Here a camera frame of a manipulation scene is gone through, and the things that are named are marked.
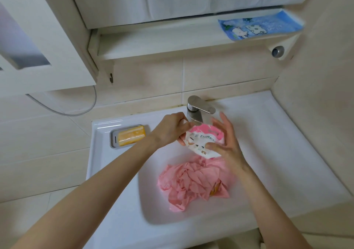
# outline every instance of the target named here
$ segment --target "pink packaging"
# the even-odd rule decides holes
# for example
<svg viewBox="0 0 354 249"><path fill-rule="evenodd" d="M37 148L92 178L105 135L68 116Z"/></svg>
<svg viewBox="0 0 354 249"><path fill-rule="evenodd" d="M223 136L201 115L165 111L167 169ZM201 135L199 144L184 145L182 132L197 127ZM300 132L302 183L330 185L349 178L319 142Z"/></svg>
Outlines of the pink packaging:
<svg viewBox="0 0 354 249"><path fill-rule="evenodd" d="M206 149L206 143L224 144L224 142L224 133L217 127L207 124L192 127L185 133L184 140L184 143L190 150L206 159L220 157L219 153Z"/></svg>

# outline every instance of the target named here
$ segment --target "white cord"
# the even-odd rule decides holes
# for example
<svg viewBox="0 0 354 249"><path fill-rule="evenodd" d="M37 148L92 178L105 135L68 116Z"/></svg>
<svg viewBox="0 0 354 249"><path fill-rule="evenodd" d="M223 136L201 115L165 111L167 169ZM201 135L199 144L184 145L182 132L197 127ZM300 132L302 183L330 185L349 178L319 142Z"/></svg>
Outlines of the white cord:
<svg viewBox="0 0 354 249"><path fill-rule="evenodd" d="M95 104L96 104L96 101L97 101L97 92L96 92L96 88L95 88L94 85L93 85L93 89L95 90L95 101L94 101L94 103L92 104L92 106L91 106L88 110L86 110L86 111L84 111L84 112L82 112L82 113L73 114L73 115L69 115L69 114L57 112L57 111L55 111L55 110L49 108L48 106L42 104L40 101L38 101L37 99L33 98L31 95L26 94L26 96L29 97L30 99L32 99L33 101L35 101L35 102L36 102L37 104L39 104L40 106L44 107L45 109L47 109L47 110L49 110L49 111L51 111L51 112L53 112L53 113L56 113L56 114L58 114L58 115L61 115L61 116L81 116L81 115L86 114L87 112L91 111L92 108L95 107Z"/></svg>

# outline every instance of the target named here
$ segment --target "faucet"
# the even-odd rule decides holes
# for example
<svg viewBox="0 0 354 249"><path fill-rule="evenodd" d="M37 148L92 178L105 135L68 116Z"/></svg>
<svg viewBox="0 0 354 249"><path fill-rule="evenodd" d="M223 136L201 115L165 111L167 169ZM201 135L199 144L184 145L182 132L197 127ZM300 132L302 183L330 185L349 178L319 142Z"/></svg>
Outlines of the faucet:
<svg viewBox="0 0 354 249"><path fill-rule="evenodd" d="M194 122L196 125L201 125L203 124L201 111L214 114L216 110L200 97L192 95L188 98L187 111L187 118L189 121Z"/></svg>

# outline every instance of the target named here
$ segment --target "white sink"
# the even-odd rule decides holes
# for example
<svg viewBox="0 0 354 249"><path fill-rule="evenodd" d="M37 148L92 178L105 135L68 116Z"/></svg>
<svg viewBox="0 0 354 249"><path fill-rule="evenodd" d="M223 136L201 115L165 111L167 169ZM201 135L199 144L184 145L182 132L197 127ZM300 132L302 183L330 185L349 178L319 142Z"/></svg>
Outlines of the white sink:
<svg viewBox="0 0 354 249"><path fill-rule="evenodd" d="M246 160L289 216L351 199L269 91L211 104L230 118ZM178 107L94 121L87 178L127 150L110 147L112 130L136 124L154 129L164 115L186 110ZM191 153L177 142L154 153L85 248L182 249L255 228L256 221L237 181L229 189L229 199L197 199L184 212L169 210L157 178L167 164L185 162Z"/></svg>

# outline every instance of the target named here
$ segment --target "white shelf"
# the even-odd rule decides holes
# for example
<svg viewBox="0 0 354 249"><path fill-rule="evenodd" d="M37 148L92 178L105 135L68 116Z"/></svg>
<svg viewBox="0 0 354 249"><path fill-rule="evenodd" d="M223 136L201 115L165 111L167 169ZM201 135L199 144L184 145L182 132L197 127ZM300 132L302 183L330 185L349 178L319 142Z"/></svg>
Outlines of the white shelf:
<svg viewBox="0 0 354 249"><path fill-rule="evenodd" d="M271 44L266 43L265 45L273 46L274 43L277 43L276 40L274 41L274 38L283 41L288 37L299 35L300 32L288 35L272 34L258 36L234 42L223 32L218 19L252 18L276 14L281 10L281 8L254 10L200 18L185 18L100 28L92 34L89 50L94 59L102 61L230 43L242 46L246 43L249 44L249 41L270 38L273 39ZM304 24L294 14L288 14L300 24ZM267 41L259 41L260 44L264 44L265 42Z"/></svg>

